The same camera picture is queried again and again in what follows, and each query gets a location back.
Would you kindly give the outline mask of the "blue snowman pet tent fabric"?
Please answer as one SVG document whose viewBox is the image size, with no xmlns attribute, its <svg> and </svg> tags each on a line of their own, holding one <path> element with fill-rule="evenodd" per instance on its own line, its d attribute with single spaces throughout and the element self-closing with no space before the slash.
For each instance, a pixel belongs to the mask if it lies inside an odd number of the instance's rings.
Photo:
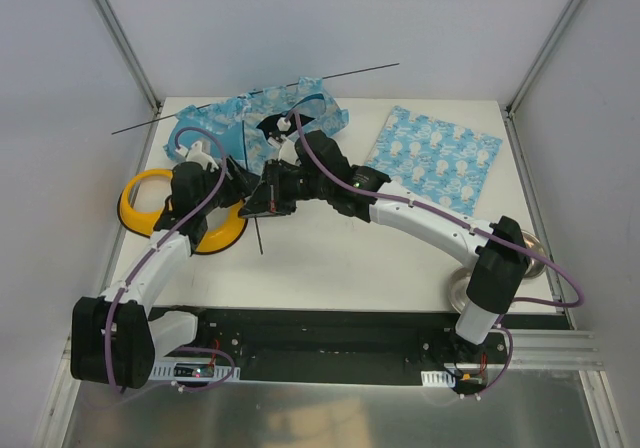
<svg viewBox="0 0 640 448">
<path fill-rule="evenodd" d="M 219 151 L 208 137 L 194 128 L 203 129 L 221 143 L 227 156 L 232 156 L 244 168 L 243 128 L 244 121 L 255 123 L 263 130 L 263 121 L 272 115 L 287 117 L 290 111 L 300 116 L 303 130 L 320 130 L 332 137 L 349 123 L 349 112 L 339 107 L 319 78 L 301 77 L 292 87 L 274 86 L 257 94 L 242 94 L 222 102 L 212 103 L 204 108 L 193 105 L 176 114 L 177 123 L 164 146 L 166 156 L 182 162 L 176 150 L 180 145 L 190 147 L 201 140 L 209 145 L 211 156 L 218 158 Z M 288 139 L 296 141 L 297 129 L 292 126 Z M 267 160 L 278 157 L 280 148 L 269 145 Z"/>
</svg>

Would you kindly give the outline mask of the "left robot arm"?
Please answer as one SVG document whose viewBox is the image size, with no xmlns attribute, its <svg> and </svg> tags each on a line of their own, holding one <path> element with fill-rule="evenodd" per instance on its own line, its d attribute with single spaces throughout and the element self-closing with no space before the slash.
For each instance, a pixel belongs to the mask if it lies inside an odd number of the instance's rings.
<svg viewBox="0 0 640 448">
<path fill-rule="evenodd" d="M 157 358 L 177 348 L 188 356 L 204 355 L 210 331 L 195 314 L 170 311 L 151 320 L 151 309 L 175 271 L 195 254 L 215 254 L 232 246 L 244 233 L 239 211 L 259 177 L 233 158 L 185 161 L 164 171 L 170 193 L 163 208 L 139 213 L 119 199 L 118 215 L 148 244 L 123 277 L 101 295 L 80 298 L 72 312 L 73 378 L 114 388 L 140 388 Z"/>
</svg>

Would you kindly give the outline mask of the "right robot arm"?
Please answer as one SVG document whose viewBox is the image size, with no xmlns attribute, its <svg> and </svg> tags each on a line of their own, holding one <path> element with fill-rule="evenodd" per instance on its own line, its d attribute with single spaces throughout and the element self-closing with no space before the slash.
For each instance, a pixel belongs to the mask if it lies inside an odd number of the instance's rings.
<svg viewBox="0 0 640 448">
<path fill-rule="evenodd" d="M 443 251 L 470 272 L 468 300 L 450 337 L 451 353 L 466 363 L 481 356 L 529 266 L 520 225 L 506 216 L 489 223 L 438 208 L 388 175 L 350 164 L 338 144 L 320 131 L 297 140 L 294 150 L 293 163 L 264 164 L 240 217 L 288 216 L 300 201 L 321 200 L 343 216 L 396 229 Z"/>
</svg>

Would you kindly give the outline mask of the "blue snowman tent mat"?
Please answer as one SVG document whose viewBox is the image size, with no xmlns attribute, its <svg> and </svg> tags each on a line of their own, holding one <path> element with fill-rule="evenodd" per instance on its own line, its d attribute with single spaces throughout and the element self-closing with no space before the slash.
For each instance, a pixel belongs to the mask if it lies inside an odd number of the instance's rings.
<svg viewBox="0 0 640 448">
<path fill-rule="evenodd" d="M 411 192 L 471 216 L 503 140 L 394 106 L 366 165 Z"/>
</svg>

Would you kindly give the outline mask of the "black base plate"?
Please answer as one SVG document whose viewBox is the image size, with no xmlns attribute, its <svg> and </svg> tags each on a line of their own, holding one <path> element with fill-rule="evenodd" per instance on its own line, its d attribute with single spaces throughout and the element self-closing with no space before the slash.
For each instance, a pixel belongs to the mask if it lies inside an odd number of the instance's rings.
<svg viewBox="0 0 640 448">
<path fill-rule="evenodd" d="M 194 341 L 176 356 L 235 365 L 243 381 L 419 386 L 428 372 L 501 368 L 495 331 L 474 348 L 454 337 L 453 314 L 190 308 Z"/>
</svg>

